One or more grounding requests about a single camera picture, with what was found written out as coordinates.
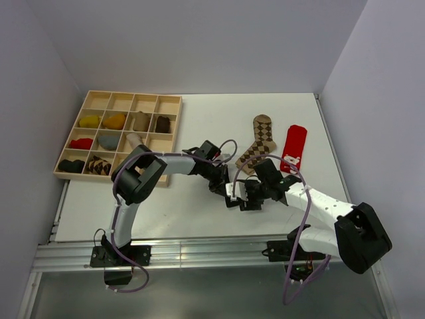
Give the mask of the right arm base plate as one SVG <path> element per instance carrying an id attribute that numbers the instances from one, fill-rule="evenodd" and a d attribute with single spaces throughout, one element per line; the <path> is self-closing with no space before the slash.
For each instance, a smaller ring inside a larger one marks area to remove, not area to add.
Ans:
<path id="1" fill-rule="evenodd" d="M 268 241 L 262 255 L 270 262 L 288 262 L 292 255 L 294 243 L 289 240 Z M 297 247 L 295 261 L 321 261 L 325 255 L 317 252 L 305 252 L 300 246 Z"/>

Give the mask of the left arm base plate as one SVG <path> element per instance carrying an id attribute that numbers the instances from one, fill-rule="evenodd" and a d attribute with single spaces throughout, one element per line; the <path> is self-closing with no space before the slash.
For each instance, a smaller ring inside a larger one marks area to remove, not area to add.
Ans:
<path id="1" fill-rule="evenodd" d="M 130 246 L 128 249 L 122 251 L 122 253 L 131 261 L 136 262 L 141 266 L 148 266 L 151 257 L 151 247 L 149 245 Z M 124 260 L 120 256 L 112 258 L 107 254 L 106 249 L 102 246 L 96 246 L 92 250 L 92 256 L 90 258 L 90 267 L 92 268 L 131 265 L 132 264 L 130 262 Z"/>

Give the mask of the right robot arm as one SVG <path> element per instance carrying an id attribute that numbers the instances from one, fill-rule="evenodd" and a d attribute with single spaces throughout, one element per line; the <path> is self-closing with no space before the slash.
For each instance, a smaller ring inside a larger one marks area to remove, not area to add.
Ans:
<path id="1" fill-rule="evenodd" d="M 334 199 L 303 184 L 295 175 L 283 176 L 270 159 L 254 167 L 255 180 L 226 185 L 230 200 L 242 211 L 262 208 L 267 199 L 307 212 L 325 228 L 309 224 L 297 227 L 283 241 L 269 242 L 266 254 L 273 261 L 311 261 L 325 256 L 340 258 L 357 274 L 363 274 L 392 249 L 392 242 L 375 210 L 367 203 L 354 205 Z"/>

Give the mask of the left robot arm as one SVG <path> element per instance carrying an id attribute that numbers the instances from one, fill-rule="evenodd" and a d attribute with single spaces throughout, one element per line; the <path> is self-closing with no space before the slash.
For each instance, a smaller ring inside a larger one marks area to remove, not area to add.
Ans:
<path id="1" fill-rule="evenodd" d="M 153 152 L 138 145 L 112 173 L 116 206 L 110 228 L 101 240 L 106 259 L 113 265 L 130 261 L 131 230 L 138 207 L 163 175 L 199 175 L 209 182 L 210 192 L 224 197 L 228 208 L 233 207 L 226 194 L 228 166 L 224 160 L 217 160 L 220 154 L 220 148 L 208 140 L 181 153 Z"/>

